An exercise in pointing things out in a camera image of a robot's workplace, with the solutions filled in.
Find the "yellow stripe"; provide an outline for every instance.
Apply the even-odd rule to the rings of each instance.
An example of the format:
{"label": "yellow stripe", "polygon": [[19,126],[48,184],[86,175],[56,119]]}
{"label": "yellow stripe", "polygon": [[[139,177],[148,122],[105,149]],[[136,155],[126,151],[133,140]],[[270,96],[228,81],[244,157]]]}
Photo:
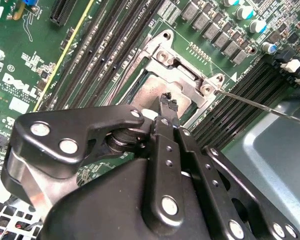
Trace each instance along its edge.
{"label": "yellow stripe", "polygon": [[90,0],[89,4],[86,6],[86,8],[85,8],[85,10],[84,10],[84,12],[83,12],[83,14],[82,14],[82,16],[81,16],[81,18],[80,18],[78,24],[76,25],[76,27],[75,27],[75,29],[74,29],[74,32],[73,32],[73,34],[72,34],[72,36],[71,36],[71,38],[70,38],[68,44],[66,45],[66,47],[65,47],[65,49],[64,49],[64,51],[63,51],[61,57],[59,58],[59,61],[57,62],[56,66],[55,66],[55,69],[54,69],[53,73],[51,74],[51,77],[50,77],[49,81],[47,82],[47,84],[46,84],[46,86],[45,86],[45,88],[44,88],[44,90],[43,90],[41,96],[40,96],[39,99],[38,99],[38,102],[36,103],[36,105],[35,105],[35,107],[34,107],[34,109],[33,109],[34,112],[37,111],[40,102],[42,101],[44,95],[46,94],[47,89],[49,88],[49,86],[50,86],[52,80],[54,79],[54,77],[55,77],[55,75],[56,75],[56,73],[57,73],[57,71],[58,71],[58,69],[59,69],[59,67],[60,67],[60,65],[61,65],[61,63],[62,63],[62,61],[64,60],[64,58],[65,58],[65,56],[66,56],[66,54],[67,54],[67,52],[68,52],[68,50],[69,50],[69,48],[70,48],[70,46],[71,46],[73,40],[74,40],[74,38],[75,38],[75,36],[77,35],[77,32],[79,31],[79,28],[81,27],[83,21],[85,20],[87,14],[88,14],[88,11],[90,10],[90,8],[91,8],[91,6],[92,6],[92,4],[93,4],[94,2],[95,2],[95,0]]}

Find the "black connector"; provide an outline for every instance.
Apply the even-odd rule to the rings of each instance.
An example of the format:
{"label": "black connector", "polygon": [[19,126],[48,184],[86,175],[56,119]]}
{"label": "black connector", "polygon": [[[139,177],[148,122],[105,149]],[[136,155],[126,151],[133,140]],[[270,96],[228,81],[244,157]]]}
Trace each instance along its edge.
{"label": "black connector", "polygon": [[77,0],[56,0],[50,14],[50,20],[59,27],[66,24]]}

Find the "metal rod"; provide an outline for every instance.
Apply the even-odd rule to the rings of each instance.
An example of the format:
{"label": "metal rod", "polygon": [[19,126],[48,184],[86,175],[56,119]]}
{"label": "metal rod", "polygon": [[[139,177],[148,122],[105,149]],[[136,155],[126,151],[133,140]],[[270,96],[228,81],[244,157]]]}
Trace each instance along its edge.
{"label": "metal rod", "polygon": [[260,103],[255,102],[255,101],[251,101],[251,100],[246,99],[246,98],[243,98],[243,97],[241,97],[241,96],[237,96],[237,95],[232,94],[232,93],[230,93],[230,92],[226,92],[226,91],[223,91],[223,90],[218,90],[218,92],[220,92],[221,94],[226,95],[226,96],[228,96],[228,97],[230,97],[230,98],[239,100],[239,101],[241,101],[241,102],[244,102],[244,103],[249,104],[249,105],[251,105],[251,106],[254,106],[254,107],[256,107],[256,108],[259,108],[259,109],[261,109],[261,110],[264,110],[264,111],[266,111],[266,112],[268,112],[268,113],[275,114],[275,115],[277,115],[277,116],[279,116],[279,117],[283,117],[283,118],[286,118],[286,119],[293,120],[293,121],[295,121],[295,122],[297,122],[297,123],[300,124],[300,118],[297,118],[297,117],[295,117],[295,116],[290,116],[290,115],[285,114],[285,113],[283,113],[283,112],[280,112],[280,111],[277,111],[277,110],[275,110],[275,109],[272,109],[271,107],[262,105],[262,104],[260,104]]}

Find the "chip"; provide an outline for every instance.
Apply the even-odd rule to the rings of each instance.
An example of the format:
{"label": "chip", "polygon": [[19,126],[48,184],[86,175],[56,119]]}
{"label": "chip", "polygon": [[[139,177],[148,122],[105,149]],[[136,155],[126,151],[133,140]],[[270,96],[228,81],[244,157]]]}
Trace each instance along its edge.
{"label": "chip", "polygon": [[194,22],[193,28],[200,31],[204,29],[204,27],[207,25],[209,22],[209,17],[202,13]]}
{"label": "chip", "polygon": [[238,33],[238,32],[236,31],[236,32],[232,35],[232,39],[233,39],[234,41],[236,41],[240,36],[241,36],[240,33]]}
{"label": "chip", "polygon": [[232,41],[227,47],[226,49],[223,51],[224,54],[228,55],[229,57],[231,57],[233,54],[235,54],[235,52],[239,49],[238,44],[236,44],[234,41]]}
{"label": "chip", "polygon": [[214,42],[214,45],[216,45],[219,48],[222,48],[226,44],[226,42],[228,42],[228,40],[229,36],[223,32]]}
{"label": "chip", "polygon": [[41,78],[46,79],[49,76],[49,74],[46,71],[42,71],[40,76]]}
{"label": "chip", "polygon": [[281,26],[278,28],[279,33],[282,33],[287,28],[285,23],[282,23]]}
{"label": "chip", "polygon": [[220,28],[215,23],[212,23],[203,36],[209,40],[212,40],[217,35],[219,30]]}
{"label": "chip", "polygon": [[217,24],[223,17],[224,16],[220,12],[217,12],[217,14],[213,18],[213,22]]}
{"label": "chip", "polygon": [[294,32],[290,35],[290,37],[287,39],[287,41],[291,44],[296,43],[296,41],[299,39],[299,36]]}
{"label": "chip", "polygon": [[213,6],[211,5],[211,3],[208,2],[208,3],[204,6],[204,8],[203,8],[202,11],[203,11],[205,14],[208,14],[212,8],[213,8]]}
{"label": "chip", "polygon": [[271,33],[271,35],[268,38],[269,43],[275,44],[276,42],[279,42],[279,40],[281,39],[281,35],[278,31],[274,31],[273,33]]}
{"label": "chip", "polygon": [[198,7],[191,2],[181,14],[181,17],[186,21],[190,21],[195,17],[198,11]]}
{"label": "chip", "polygon": [[232,28],[232,24],[231,24],[230,22],[227,22],[227,23],[223,26],[222,30],[225,31],[225,32],[228,32],[231,28]]}
{"label": "chip", "polygon": [[248,54],[241,50],[232,60],[235,64],[240,65],[246,58],[247,58]]}

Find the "motherboard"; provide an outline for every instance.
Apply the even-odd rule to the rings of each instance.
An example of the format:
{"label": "motherboard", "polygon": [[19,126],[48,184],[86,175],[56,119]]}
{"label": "motherboard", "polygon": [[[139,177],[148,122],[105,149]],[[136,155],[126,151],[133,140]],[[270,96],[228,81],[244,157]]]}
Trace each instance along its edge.
{"label": "motherboard", "polygon": [[272,106],[298,86],[300,0],[0,0],[0,164],[22,114],[169,92],[199,145],[222,149],[262,112],[217,89]]}

